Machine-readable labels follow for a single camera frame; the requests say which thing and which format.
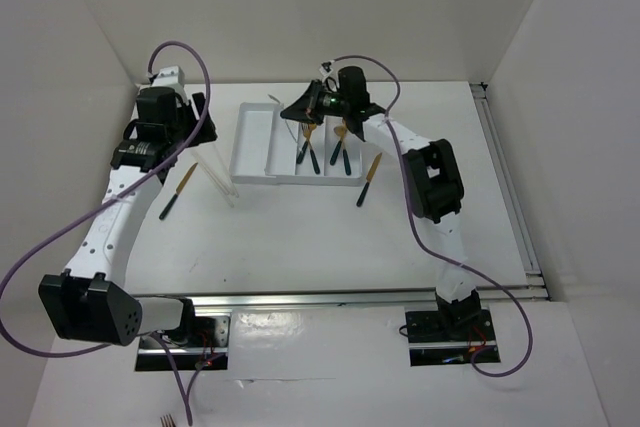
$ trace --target utensil handle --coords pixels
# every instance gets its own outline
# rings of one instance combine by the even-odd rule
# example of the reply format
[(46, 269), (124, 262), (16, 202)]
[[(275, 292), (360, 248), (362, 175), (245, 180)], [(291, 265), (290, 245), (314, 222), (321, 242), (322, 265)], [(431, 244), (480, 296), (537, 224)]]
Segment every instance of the utensil handle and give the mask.
[(296, 157), (296, 164), (301, 164), (302, 161), (304, 160), (304, 154), (307, 153), (307, 147), (309, 147), (309, 141), (306, 140), (304, 142), (304, 145), (302, 146), (302, 150), (300, 150), (300, 153), (298, 154), (298, 157)]
[(164, 220), (165, 217), (169, 215), (169, 211), (171, 210), (171, 207), (173, 207), (173, 204), (176, 203), (176, 200), (178, 200), (178, 194), (173, 194), (169, 203), (164, 209), (162, 209), (162, 212), (160, 212), (160, 217), (158, 217), (160, 220)]
[(358, 197), (358, 201), (356, 202), (356, 205), (358, 207), (362, 207), (364, 198), (367, 196), (367, 191), (369, 190), (369, 185), (370, 185), (369, 182), (364, 184), (364, 187), (362, 188), (362, 192), (360, 192), (360, 197)]
[(318, 165), (318, 159), (316, 159), (316, 153), (311, 149), (309, 154), (311, 155), (311, 162), (313, 162), (313, 171), (316, 175), (320, 175), (320, 166)]
[(349, 154), (347, 154), (347, 149), (342, 151), (342, 160), (344, 160), (344, 173), (347, 175), (351, 175), (351, 162), (349, 162)]
[(339, 140), (336, 144), (336, 148), (333, 149), (333, 154), (331, 154), (331, 160), (329, 161), (329, 165), (336, 165), (336, 161), (338, 160), (338, 154), (340, 153), (340, 148), (342, 147), (342, 141)]

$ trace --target wall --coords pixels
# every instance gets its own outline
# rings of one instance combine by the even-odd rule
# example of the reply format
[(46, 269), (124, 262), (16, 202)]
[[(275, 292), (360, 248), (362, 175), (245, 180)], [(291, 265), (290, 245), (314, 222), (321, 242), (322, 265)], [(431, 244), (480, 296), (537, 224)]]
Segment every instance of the wall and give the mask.
[[(222, 81), (308, 80), (348, 53), (384, 59), (404, 80), (488, 80), (530, 1), (87, 0), (138, 80), (148, 51), (178, 37)], [(187, 55), (171, 55), (200, 79)]]
[(640, 0), (534, 0), (489, 100), (612, 426), (637, 425)]
[[(83, 0), (0, 0), (0, 9), (4, 275), (36, 242), (100, 200), (133, 86)], [(61, 271), (81, 235), (38, 255), (0, 303), (9, 330), (30, 346), (51, 347), (38, 282)], [(44, 366), (0, 340), (2, 425), (27, 424)]]

